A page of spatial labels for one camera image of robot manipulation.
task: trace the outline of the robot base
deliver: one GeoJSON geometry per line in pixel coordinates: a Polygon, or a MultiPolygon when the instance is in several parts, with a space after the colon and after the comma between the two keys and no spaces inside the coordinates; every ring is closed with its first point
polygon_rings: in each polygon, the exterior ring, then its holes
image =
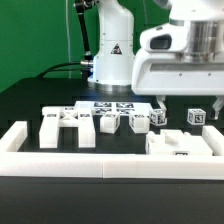
{"type": "Polygon", "coordinates": [[[108,85],[108,84],[101,84],[88,79],[88,87],[99,89],[108,92],[130,92],[131,85],[121,86],[121,85],[108,85]]]}

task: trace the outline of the white foam block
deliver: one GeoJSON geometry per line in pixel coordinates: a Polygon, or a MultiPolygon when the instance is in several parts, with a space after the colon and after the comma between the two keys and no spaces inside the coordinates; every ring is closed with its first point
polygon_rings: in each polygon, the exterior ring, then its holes
{"type": "Polygon", "coordinates": [[[148,116],[141,113],[130,112],[129,114],[129,125],[134,133],[148,133],[150,120],[148,116]]]}
{"type": "Polygon", "coordinates": [[[201,136],[164,131],[161,135],[146,135],[145,150],[150,155],[212,156],[213,151],[201,136]]]}
{"type": "Polygon", "coordinates": [[[0,153],[0,176],[102,178],[101,155],[0,153]]]}
{"type": "Polygon", "coordinates": [[[214,126],[204,126],[202,138],[213,150],[215,156],[224,156],[224,136],[214,126]]]}
{"type": "Polygon", "coordinates": [[[17,152],[27,138],[27,122],[16,121],[0,140],[0,152],[17,152]]]}
{"type": "Polygon", "coordinates": [[[136,178],[135,155],[114,155],[103,161],[104,178],[136,178]]]}
{"type": "Polygon", "coordinates": [[[79,119],[79,126],[78,126],[79,148],[96,147],[96,132],[91,110],[90,109],[80,110],[78,112],[78,119],[79,119]]]}
{"type": "Polygon", "coordinates": [[[40,132],[40,148],[57,148],[60,111],[54,110],[44,116],[40,132]]]}
{"type": "Polygon", "coordinates": [[[119,112],[106,112],[106,114],[100,118],[100,132],[114,134],[119,126],[119,112]]]}

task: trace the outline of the sticker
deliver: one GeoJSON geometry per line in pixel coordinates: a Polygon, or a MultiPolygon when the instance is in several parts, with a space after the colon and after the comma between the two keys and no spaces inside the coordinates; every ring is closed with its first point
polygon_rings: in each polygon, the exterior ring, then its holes
{"type": "Polygon", "coordinates": [[[159,115],[158,116],[158,124],[163,124],[163,123],[165,123],[165,119],[163,116],[159,115]]]}
{"type": "Polygon", "coordinates": [[[95,102],[94,107],[112,107],[112,103],[107,102],[95,102]]]}
{"type": "Polygon", "coordinates": [[[114,49],[111,51],[111,54],[122,54],[118,44],[115,45],[114,49]]]}
{"type": "Polygon", "coordinates": [[[144,115],[142,115],[142,114],[135,114],[134,115],[136,118],[144,118],[144,115]]]}
{"type": "Polygon", "coordinates": [[[90,117],[90,114],[80,114],[80,117],[90,117]]]}
{"type": "Polygon", "coordinates": [[[117,109],[117,112],[120,112],[121,115],[128,115],[130,114],[131,111],[135,111],[135,110],[132,110],[132,109],[117,109]]]}
{"type": "Polygon", "coordinates": [[[106,114],[106,116],[105,116],[105,117],[115,118],[115,117],[116,117],[116,115],[115,115],[115,114],[106,114]]]}
{"type": "Polygon", "coordinates": [[[203,115],[195,115],[195,123],[203,123],[203,115]]]}
{"type": "Polygon", "coordinates": [[[105,114],[107,111],[112,111],[109,108],[96,108],[96,114],[105,114]]]}
{"type": "Polygon", "coordinates": [[[74,107],[65,107],[65,110],[74,110],[74,107]]]}
{"type": "Polygon", "coordinates": [[[57,117],[57,114],[48,114],[47,117],[57,117]]]}
{"type": "Polygon", "coordinates": [[[188,156],[190,153],[189,152],[174,152],[173,154],[175,156],[188,156]]]}
{"type": "Polygon", "coordinates": [[[118,108],[134,108],[133,103],[116,103],[118,108]]]}

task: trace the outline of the cable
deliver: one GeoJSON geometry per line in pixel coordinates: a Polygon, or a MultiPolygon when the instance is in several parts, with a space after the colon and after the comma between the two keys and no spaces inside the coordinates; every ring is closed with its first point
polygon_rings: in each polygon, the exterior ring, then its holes
{"type": "Polygon", "coordinates": [[[66,33],[67,33],[67,42],[68,42],[68,61],[71,62],[72,60],[72,56],[71,56],[71,37],[70,37],[70,26],[69,26],[69,4],[68,4],[69,0],[66,0],[66,33]]]}
{"type": "Polygon", "coordinates": [[[45,71],[41,72],[39,75],[37,75],[37,78],[43,78],[45,76],[45,74],[47,74],[50,71],[53,71],[56,68],[61,68],[61,67],[65,67],[65,66],[71,66],[71,65],[80,65],[79,61],[76,62],[68,62],[68,63],[62,63],[62,64],[58,64],[58,65],[54,65],[48,69],[46,69],[45,71]]]}
{"type": "Polygon", "coordinates": [[[143,0],[143,7],[144,7],[144,13],[145,13],[145,25],[146,25],[146,28],[148,29],[149,28],[149,24],[148,24],[148,13],[147,13],[147,7],[146,7],[146,2],[145,0],[143,0]]]}
{"type": "Polygon", "coordinates": [[[89,69],[83,69],[83,68],[68,68],[68,69],[55,69],[55,70],[51,70],[49,72],[68,72],[68,71],[89,71],[91,68],[89,69]]]}

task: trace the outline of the black cable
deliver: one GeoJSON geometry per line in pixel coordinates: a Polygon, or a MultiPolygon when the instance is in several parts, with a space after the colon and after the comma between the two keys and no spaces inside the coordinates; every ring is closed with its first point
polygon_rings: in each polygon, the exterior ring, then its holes
{"type": "Polygon", "coordinates": [[[72,68],[72,69],[54,69],[54,70],[51,70],[49,72],[70,72],[70,71],[90,71],[90,68],[89,69],[83,69],[83,68],[72,68]]]}
{"type": "Polygon", "coordinates": [[[67,62],[67,63],[62,63],[62,64],[58,64],[58,65],[54,65],[48,69],[46,69],[45,71],[41,72],[39,75],[37,75],[37,78],[43,78],[48,72],[56,69],[56,68],[61,68],[61,67],[65,67],[65,66],[71,66],[71,65],[80,65],[79,61],[76,62],[67,62]]]}

